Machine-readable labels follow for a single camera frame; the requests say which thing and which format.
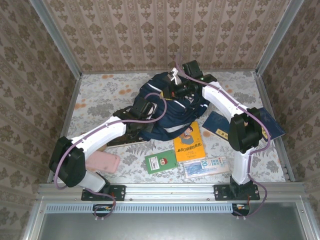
floral wallpaper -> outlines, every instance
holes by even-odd
[[[262,75],[298,181],[320,222],[320,1],[305,0]]]
[[[28,0],[0,1],[0,239],[23,235],[75,85]]]
[[[44,0],[84,73],[255,69],[290,0]]]
[[[261,108],[262,102],[251,71],[205,72],[212,74],[236,100],[249,108]],[[131,106],[140,87],[154,76],[154,73],[84,74],[72,114],[68,137],[86,133],[106,121],[112,114]],[[234,168],[235,153],[226,140],[209,133],[201,127],[212,111],[218,109],[210,104],[207,111],[196,121],[207,158],[225,156],[231,171]],[[260,148],[266,143],[260,141]],[[173,140],[150,140],[147,143],[107,148],[105,152],[120,157],[114,174],[100,172],[112,184],[141,183],[226,183],[231,171],[196,178],[186,178],[182,163],[177,168],[148,174],[145,156],[174,149]],[[264,152],[253,156],[251,175],[259,182],[284,182],[285,177],[274,143]]]

pink phone case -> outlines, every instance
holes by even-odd
[[[120,162],[120,157],[111,153],[103,151],[95,151],[92,153],[87,161],[85,161],[85,166],[89,170],[99,170],[109,174],[114,174],[117,171]]]

purple cable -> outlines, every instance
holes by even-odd
[[[59,189],[59,190],[65,189],[65,188],[67,187],[66,185],[63,186],[63,187],[60,187],[60,186],[58,185],[58,175],[59,175],[59,171],[60,171],[60,169],[61,169],[62,164],[64,163],[64,161],[65,161],[65,159],[66,159],[66,156],[70,153],[70,151],[71,151],[76,145],[78,145],[79,143],[81,143],[83,140],[86,140],[88,137],[92,136],[93,134],[95,134],[95,133],[99,132],[100,130],[102,130],[102,129],[104,129],[104,128],[107,128],[108,126],[111,126],[111,125],[113,125],[113,124],[118,124],[118,123],[141,123],[141,124],[150,124],[150,123],[154,123],[154,122],[160,120],[160,119],[166,114],[166,111],[167,111],[167,102],[166,102],[166,100],[165,100],[160,94],[155,93],[155,92],[150,92],[150,93],[148,93],[144,98],[146,99],[146,98],[148,98],[148,97],[151,96],[151,95],[159,96],[159,97],[163,100],[164,110],[163,110],[163,113],[162,113],[159,117],[157,117],[157,118],[155,118],[155,119],[150,119],[150,120],[130,120],[130,119],[126,119],[126,120],[116,120],[116,121],[110,122],[110,123],[108,123],[108,124],[106,124],[106,125],[103,125],[103,126],[97,128],[96,130],[94,130],[94,131],[88,133],[87,135],[85,135],[82,139],[76,141],[74,144],[72,144],[72,145],[65,151],[65,153],[62,155],[62,157],[61,157],[61,159],[60,159],[60,161],[59,161],[59,163],[58,163],[58,166],[56,167],[56,170],[55,170],[55,173],[54,173],[54,185],[55,185],[55,187],[56,187],[57,189]],[[113,200],[113,207],[112,207],[111,211],[110,211],[105,217],[109,216],[109,215],[113,212],[114,208],[116,207],[116,200],[115,200],[114,197],[112,197],[112,196],[109,195],[109,194],[99,193],[99,192],[92,191],[91,189],[88,189],[88,188],[86,188],[86,190],[87,190],[88,192],[92,193],[92,194],[95,194],[95,195],[106,196],[106,197],[108,197],[108,198],[111,198],[111,199]],[[96,212],[97,212],[97,209],[95,209],[95,211],[94,211],[94,216],[95,216],[95,217],[98,217],[98,216],[96,215]]]
[[[196,83],[199,83],[199,84],[202,84],[202,85],[206,85],[206,86],[209,86],[211,88],[214,88],[216,90],[219,90],[218,87],[214,86],[214,85],[211,85],[209,83],[206,83],[206,82],[203,82],[203,81],[200,81],[200,80],[197,80],[197,79],[194,79],[188,75],[185,74],[185,72],[180,68],[180,66],[177,64],[177,61],[176,61],[176,64],[175,64],[175,67],[176,69],[182,73],[187,79],[190,79]],[[268,132],[266,126],[258,119],[256,118],[255,116],[253,116],[250,112],[248,112],[246,109],[244,109],[243,107],[239,106],[237,102],[235,102],[231,97],[229,97],[228,94],[226,94],[224,91],[219,91],[219,93],[221,93],[222,95],[224,95],[233,105],[235,105],[238,109],[240,109],[241,111],[243,111],[244,113],[246,113],[248,116],[250,116],[252,119],[254,119],[262,128],[264,128],[265,132],[266,132],[266,135],[267,135],[267,143],[266,143],[266,146],[263,147],[263,148],[260,148],[260,149],[257,149],[257,150],[254,150],[252,152],[250,152],[249,154],[249,157],[248,157],[248,167],[247,167],[247,175],[249,177],[249,179],[254,182],[255,184],[259,185],[261,188],[263,188],[265,194],[264,194],[264,198],[261,202],[261,204],[259,205],[259,207],[251,214],[247,215],[246,217],[251,217],[253,216],[254,214],[256,214],[260,209],[261,207],[264,205],[266,199],[267,199],[267,196],[268,196],[268,191],[266,189],[265,186],[263,186],[260,182],[257,182],[255,181],[251,175],[250,175],[250,168],[251,168],[251,158],[252,158],[252,154],[255,154],[255,153],[258,153],[258,152],[262,152],[264,150],[266,150],[269,146],[270,146],[270,141],[271,141],[271,137],[270,137],[270,133]]]

